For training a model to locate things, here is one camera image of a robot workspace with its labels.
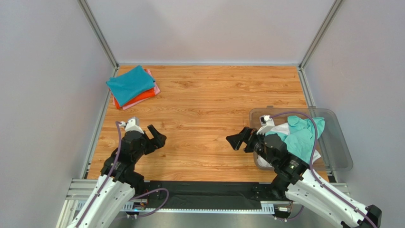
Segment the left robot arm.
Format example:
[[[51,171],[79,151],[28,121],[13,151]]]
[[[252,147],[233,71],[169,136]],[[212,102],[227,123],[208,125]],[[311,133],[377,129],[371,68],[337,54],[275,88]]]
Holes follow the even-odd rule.
[[[142,156],[164,147],[167,137],[153,125],[147,127],[152,138],[137,124],[117,122],[116,126],[123,127],[125,134],[118,135],[118,147],[105,160],[92,193],[69,228],[107,228],[127,202],[163,190],[147,191],[145,178],[135,172],[135,165]]]

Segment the mint green t shirt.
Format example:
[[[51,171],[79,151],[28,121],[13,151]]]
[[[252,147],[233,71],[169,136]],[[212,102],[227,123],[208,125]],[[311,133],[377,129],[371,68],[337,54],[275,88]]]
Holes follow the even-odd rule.
[[[276,134],[287,145],[287,150],[305,162],[310,162],[315,138],[319,138],[325,129],[323,117],[313,118],[318,135],[315,136],[315,128],[309,119],[298,116],[289,116],[286,123],[275,126],[265,135]]]

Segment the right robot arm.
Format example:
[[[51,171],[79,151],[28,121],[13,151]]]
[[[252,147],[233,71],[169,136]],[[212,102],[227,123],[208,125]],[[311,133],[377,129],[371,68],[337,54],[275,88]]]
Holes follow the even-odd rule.
[[[277,134],[263,135],[257,129],[244,127],[226,140],[236,151],[245,143],[246,153],[255,152],[272,165],[276,173],[270,185],[272,196],[297,202],[338,228],[381,226],[380,208],[366,206],[326,182],[308,163],[290,153]]]

